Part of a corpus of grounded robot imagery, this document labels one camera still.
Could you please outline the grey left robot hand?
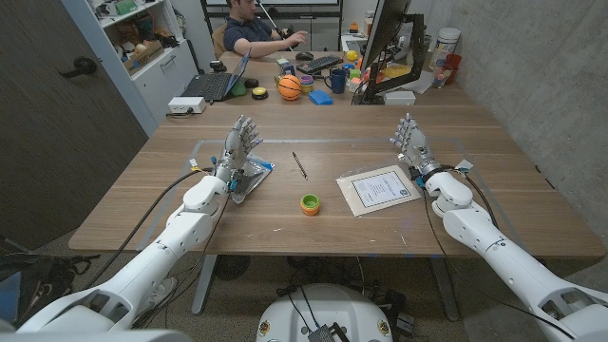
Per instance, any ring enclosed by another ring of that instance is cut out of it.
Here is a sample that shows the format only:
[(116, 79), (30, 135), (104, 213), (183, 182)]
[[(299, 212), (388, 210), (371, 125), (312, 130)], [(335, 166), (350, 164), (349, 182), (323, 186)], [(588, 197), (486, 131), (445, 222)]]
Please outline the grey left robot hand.
[(256, 127), (251, 118), (241, 115), (237, 119), (224, 141), (215, 170), (216, 177), (224, 182), (231, 181), (234, 174), (244, 165), (248, 154), (263, 142)]

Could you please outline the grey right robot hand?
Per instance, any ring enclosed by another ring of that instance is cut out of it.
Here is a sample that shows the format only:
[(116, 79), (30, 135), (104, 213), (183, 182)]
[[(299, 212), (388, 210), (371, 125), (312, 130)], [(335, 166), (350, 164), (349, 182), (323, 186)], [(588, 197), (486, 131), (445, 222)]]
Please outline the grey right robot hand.
[(400, 120), (389, 141), (401, 149), (403, 162), (422, 177), (443, 171), (441, 164), (434, 158), (426, 135), (410, 113)]

